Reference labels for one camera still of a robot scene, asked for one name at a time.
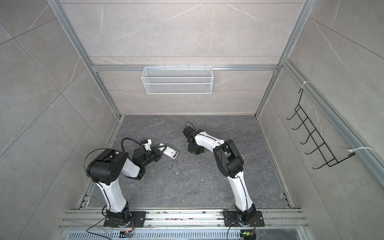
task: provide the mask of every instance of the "gray floor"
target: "gray floor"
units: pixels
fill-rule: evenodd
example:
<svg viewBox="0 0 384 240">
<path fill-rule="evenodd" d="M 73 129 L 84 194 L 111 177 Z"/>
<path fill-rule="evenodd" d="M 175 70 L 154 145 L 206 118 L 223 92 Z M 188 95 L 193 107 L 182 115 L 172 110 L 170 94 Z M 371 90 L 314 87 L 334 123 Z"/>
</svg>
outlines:
<svg viewBox="0 0 384 240">
<path fill-rule="evenodd" d="M 287 208 L 277 174 L 254 116 L 125 116 L 114 149 L 123 137 L 137 141 L 152 139 L 179 152 L 176 159 L 164 156 L 146 167 L 141 181 L 120 175 L 124 197 L 131 208 L 204 207 L 234 208 L 235 199 L 227 181 L 217 169 L 213 153 L 195 155 L 187 151 L 182 131 L 186 121 L 220 139 L 232 139 L 244 158 L 244 178 L 256 208 Z M 132 154 L 137 144 L 126 140 L 125 150 Z M 88 207 L 103 207 L 98 188 Z"/>
</svg>

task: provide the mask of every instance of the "wall tile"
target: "wall tile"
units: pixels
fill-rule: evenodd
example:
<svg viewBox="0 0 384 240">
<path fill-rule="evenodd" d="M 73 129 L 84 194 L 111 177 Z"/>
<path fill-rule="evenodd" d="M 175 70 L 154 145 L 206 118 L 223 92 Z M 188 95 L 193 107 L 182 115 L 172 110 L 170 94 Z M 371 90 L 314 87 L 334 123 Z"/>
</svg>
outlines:
<svg viewBox="0 0 384 240">
<path fill-rule="evenodd" d="M 0 22 L 14 37 L 55 18 L 46 0 L 0 1 Z"/>
<path fill-rule="evenodd" d="M 85 68 L 57 19 L 16 40 L 62 92 Z"/>
<path fill-rule="evenodd" d="M 260 125 L 296 208 L 301 208 L 314 239 L 341 240 L 291 137 L 268 100 Z"/>
<path fill-rule="evenodd" d="M 213 91 L 211 94 L 147 94 L 110 91 L 121 114 L 253 115 L 264 91 Z"/>
<path fill-rule="evenodd" d="M 63 7 L 90 56 L 279 56 L 301 5 Z"/>
<path fill-rule="evenodd" d="M 277 64 L 279 56 L 92 57 L 93 64 Z"/>
<path fill-rule="evenodd" d="M 96 116 L 89 125 L 96 135 L 107 144 L 108 138 L 116 124 L 116 117 L 106 101 L 103 102 Z"/>
<path fill-rule="evenodd" d="M 101 147 L 104 144 L 89 127 L 45 194 L 20 239 L 51 239 L 63 219 L 62 214 L 76 207 L 86 187 L 89 177 L 84 171 L 83 159 L 89 152 Z M 92 153 L 87 160 L 92 161 L 100 152 Z"/>
<path fill-rule="evenodd" d="M 384 214 L 383 188 L 357 156 L 333 167 L 312 169 L 312 167 L 321 166 L 325 161 L 319 151 L 310 155 L 304 154 L 315 149 L 313 140 L 309 139 L 305 145 L 299 143 L 305 142 L 308 132 L 303 126 L 298 130 L 292 130 L 300 124 L 297 116 L 292 120 L 286 119 L 294 113 L 293 109 L 300 97 L 297 94 L 298 89 L 300 84 L 287 71 L 284 71 L 271 93 L 270 100 L 287 128 L 338 232 L 342 239 L 359 240 L 366 236 L 371 239 L 380 239 L 384 234 L 380 221 L 380 216 Z M 347 157 L 349 146 L 306 93 L 303 93 L 300 105 L 319 130 L 334 156 L 339 161 Z M 333 158 L 325 147 L 322 147 L 322 152 L 328 160 Z"/>
<path fill-rule="evenodd" d="M 145 91 L 140 71 L 99 73 L 110 91 Z M 214 71 L 214 91 L 265 90 L 271 71 Z"/>
<path fill-rule="evenodd" d="M 53 102 L 59 91 L 20 45 L 0 45 L 0 155 Z"/>
<path fill-rule="evenodd" d="M 87 124 L 92 122 L 104 102 L 104 96 L 86 69 L 65 89 L 63 96 Z"/>
<path fill-rule="evenodd" d="M 61 3 L 303 3 L 303 0 L 61 0 Z"/>
<path fill-rule="evenodd" d="M 0 157 L 1 239 L 21 234 L 87 127 L 59 96 Z"/>
<path fill-rule="evenodd" d="M 384 59 L 311 19 L 290 58 L 384 159 Z"/>
<path fill-rule="evenodd" d="M 318 0 L 311 17 L 384 57 L 383 9 L 381 0 Z"/>
<path fill-rule="evenodd" d="M 8 41 L 12 38 L 12 35 L 5 29 L 5 27 L 0 23 L 0 43 Z"/>
</svg>

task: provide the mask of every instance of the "metal basket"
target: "metal basket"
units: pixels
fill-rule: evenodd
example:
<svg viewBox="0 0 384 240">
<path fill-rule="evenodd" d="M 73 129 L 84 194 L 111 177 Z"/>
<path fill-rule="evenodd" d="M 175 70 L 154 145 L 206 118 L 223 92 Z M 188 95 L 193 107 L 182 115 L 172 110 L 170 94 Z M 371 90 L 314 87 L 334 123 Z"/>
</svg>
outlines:
<svg viewBox="0 0 384 240">
<path fill-rule="evenodd" d="M 205 66 L 145 67 L 141 79 L 148 94 L 212 93 L 214 73 Z"/>
</svg>

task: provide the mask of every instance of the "black mounting plate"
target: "black mounting plate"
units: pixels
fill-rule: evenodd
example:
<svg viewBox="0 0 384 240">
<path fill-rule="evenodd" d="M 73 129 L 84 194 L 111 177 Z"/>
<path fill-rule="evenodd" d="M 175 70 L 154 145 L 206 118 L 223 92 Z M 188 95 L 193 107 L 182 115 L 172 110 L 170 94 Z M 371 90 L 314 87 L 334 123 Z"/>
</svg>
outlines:
<svg viewBox="0 0 384 240">
<path fill-rule="evenodd" d="M 144 221 L 145 221 L 145 216 L 147 212 L 130 212 L 131 213 L 131 218 L 135 219 L 135 227 L 143 227 L 144 226 Z M 115 224 L 115 222 L 109 218 L 105 218 L 104 221 L 104 227 L 120 227 L 119 225 Z M 125 227 L 132 227 L 132 221 L 128 223 Z"/>
<path fill-rule="evenodd" d="M 236 211 L 227 211 L 227 210 L 225 210 L 225 211 L 223 211 L 223 216 L 224 216 L 224 224 L 225 224 L 226 227 L 230 227 L 230 226 L 233 226 L 233 227 L 243 227 L 242 225 L 240 225 L 240 223 L 235 223 L 235 222 L 238 221 Z M 255 215 L 253 216 L 252 219 L 254 219 L 256 221 L 256 226 L 257 227 L 264 227 L 265 226 L 262 212 L 256 211 L 256 213 L 255 213 Z M 253 221 L 251 221 L 250 226 L 251 227 L 254 226 L 254 222 Z"/>
</svg>

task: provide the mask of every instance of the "zip tie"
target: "zip tie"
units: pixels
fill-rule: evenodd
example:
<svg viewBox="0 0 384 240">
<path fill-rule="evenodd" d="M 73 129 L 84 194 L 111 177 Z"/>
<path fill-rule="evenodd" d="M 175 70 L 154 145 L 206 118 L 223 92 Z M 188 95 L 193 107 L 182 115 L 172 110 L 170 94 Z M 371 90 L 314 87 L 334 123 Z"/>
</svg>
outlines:
<svg viewBox="0 0 384 240">
<path fill-rule="evenodd" d="M 304 84 L 306 84 L 306 83 L 310 83 L 310 82 L 304 81 L 303 85 L 301 86 L 301 88 L 303 88 Z"/>
<path fill-rule="evenodd" d="M 359 150 L 359 149 L 370 149 L 370 150 L 373 150 L 373 148 L 371 148 L 371 147 L 357 147 L 357 148 L 354 148 L 354 149 L 348 149 L 347 151 L 348 152 L 354 152 L 354 151 Z"/>
</svg>

